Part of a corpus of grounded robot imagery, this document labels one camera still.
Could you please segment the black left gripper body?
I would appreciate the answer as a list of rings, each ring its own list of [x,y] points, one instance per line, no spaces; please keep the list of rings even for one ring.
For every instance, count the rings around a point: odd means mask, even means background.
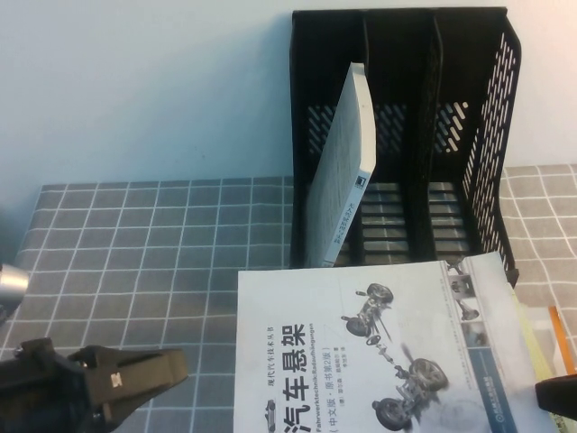
[[[93,356],[1,363],[1,430],[3,432],[96,432],[84,378],[96,367]]]

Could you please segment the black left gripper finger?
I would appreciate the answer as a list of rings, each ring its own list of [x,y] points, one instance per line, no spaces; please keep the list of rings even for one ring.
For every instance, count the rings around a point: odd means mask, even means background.
[[[84,364],[85,366],[125,366],[172,354],[173,352],[173,349],[126,350],[100,345],[88,345],[68,355],[67,359],[77,364]]]
[[[188,378],[184,352],[125,366],[87,367],[87,395],[93,410],[91,432],[112,432],[139,407]]]

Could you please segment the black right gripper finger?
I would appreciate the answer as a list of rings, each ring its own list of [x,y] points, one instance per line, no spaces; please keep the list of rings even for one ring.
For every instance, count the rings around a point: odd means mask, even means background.
[[[537,404],[551,413],[575,413],[577,411],[576,374],[554,377],[535,385]]]

